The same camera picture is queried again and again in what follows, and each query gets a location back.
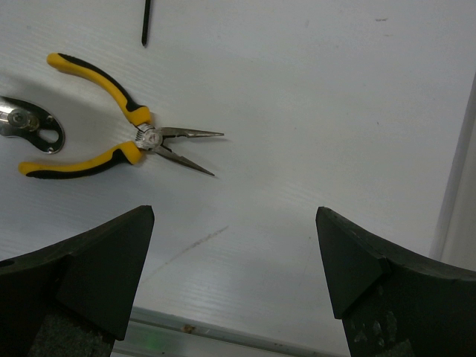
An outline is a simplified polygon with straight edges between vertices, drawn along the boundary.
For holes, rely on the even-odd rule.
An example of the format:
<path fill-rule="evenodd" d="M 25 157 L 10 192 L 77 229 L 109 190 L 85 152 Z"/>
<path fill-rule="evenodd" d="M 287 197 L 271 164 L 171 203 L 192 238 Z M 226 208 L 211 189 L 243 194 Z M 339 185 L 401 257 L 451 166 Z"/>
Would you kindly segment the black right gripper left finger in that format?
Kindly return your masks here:
<path fill-rule="evenodd" d="M 2 356 L 110 356 L 154 227 L 149 205 L 1 262 Z"/>

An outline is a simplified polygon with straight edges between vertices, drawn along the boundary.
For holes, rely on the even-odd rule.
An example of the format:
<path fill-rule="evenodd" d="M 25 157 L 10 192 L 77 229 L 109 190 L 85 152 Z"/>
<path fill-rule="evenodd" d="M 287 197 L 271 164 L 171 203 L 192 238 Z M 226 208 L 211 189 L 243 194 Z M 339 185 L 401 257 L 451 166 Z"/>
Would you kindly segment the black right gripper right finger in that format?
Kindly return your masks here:
<path fill-rule="evenodd" d="M 320 207 L 333 314 L 352 356 L 474 356 L 475 273 L 414 253 Z"/>

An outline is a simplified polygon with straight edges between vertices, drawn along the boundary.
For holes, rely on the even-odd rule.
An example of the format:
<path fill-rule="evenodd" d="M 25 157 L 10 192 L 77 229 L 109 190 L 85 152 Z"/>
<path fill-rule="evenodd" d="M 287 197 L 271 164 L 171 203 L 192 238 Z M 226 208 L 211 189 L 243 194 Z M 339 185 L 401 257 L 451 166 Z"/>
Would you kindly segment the silver utility knife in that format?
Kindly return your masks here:
<path fill-rule="evenodd" d="M 1 96 L 1 136 L 23 138 L 41 152 L 55 154 L 65 143 L 60 122 L 42 107 Z"/>

